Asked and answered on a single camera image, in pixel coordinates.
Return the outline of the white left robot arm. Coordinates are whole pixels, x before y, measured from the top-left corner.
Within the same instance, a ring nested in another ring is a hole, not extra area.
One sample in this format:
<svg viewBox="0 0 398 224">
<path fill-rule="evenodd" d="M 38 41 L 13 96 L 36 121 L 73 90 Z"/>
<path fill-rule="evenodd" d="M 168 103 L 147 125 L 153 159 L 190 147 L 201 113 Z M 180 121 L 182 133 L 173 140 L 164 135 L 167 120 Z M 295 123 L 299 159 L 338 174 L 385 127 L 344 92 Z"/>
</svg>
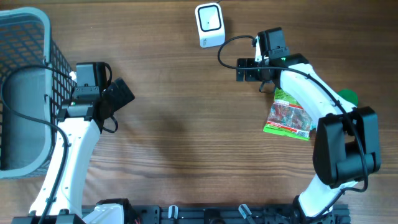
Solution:
<svg viewBox="0 0 398 224">
<path fill-rule="evenodd" d="M 104 121 L 135 99 L 122 78 L 102 86 L 79 83 L 57 114 L 57 141 L 42 188 L 25 217 L 13 223 L 127 223 L 137 215 L 126 199 L 104 200 L 83 213 L 83 188 Z"/>
</svg>

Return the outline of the green lid jar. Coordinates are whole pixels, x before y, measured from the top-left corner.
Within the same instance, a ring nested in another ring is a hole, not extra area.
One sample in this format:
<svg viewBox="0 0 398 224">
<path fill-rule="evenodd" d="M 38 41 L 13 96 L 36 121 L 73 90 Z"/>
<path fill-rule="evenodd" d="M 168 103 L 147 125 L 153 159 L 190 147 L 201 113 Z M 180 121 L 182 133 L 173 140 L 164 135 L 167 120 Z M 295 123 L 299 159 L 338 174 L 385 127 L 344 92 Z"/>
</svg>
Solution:
<svg viewBox="0 0 398 224">
<path fill-rule="evenodd" d="M 359 104 L 359 98 L 353 90 L 343 89 L 338 92 L 338 95 L 355 106 Z"/>
</svg>

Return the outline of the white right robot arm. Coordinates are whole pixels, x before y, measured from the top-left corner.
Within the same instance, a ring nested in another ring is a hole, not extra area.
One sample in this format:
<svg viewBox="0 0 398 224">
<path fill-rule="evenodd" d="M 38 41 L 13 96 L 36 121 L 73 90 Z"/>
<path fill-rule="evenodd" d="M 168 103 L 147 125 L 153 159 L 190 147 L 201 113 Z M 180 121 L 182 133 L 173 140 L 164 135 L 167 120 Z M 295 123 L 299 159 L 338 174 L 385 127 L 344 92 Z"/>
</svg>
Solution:
<svg viewBox="0 0 398 224">
<path fill-rule="evenodd" d="M 265 66 L 253 58 L 237 61 L 237 79 L 246 74 L 272 81 L 290 94 L 317 122 L 313 166 L 315 176 L 295 199 L 302 219 L 310 222 L 330 214 L 347 191 L 364 192 L 368 177 L 381 168 L 378 117 L 370 107 L 358 108 L 334 92 L 302 54 L 273 58 Z"/>
</svg>

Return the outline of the green snack bag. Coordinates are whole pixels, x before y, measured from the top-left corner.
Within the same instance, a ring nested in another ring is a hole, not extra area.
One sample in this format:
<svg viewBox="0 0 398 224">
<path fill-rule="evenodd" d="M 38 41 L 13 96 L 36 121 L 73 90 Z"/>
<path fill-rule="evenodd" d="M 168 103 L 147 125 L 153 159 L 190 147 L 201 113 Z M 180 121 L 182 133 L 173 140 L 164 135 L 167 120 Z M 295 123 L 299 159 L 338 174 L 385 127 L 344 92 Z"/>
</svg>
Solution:
<svg viewBox="0 0 398 224">
<path fill-rule="evenodd" d="M 308 141 L 310 131 L 313 128 L 312 118 L 298 101 L 290 94 L 277 88 L 263 131 Z"/>
</svg>

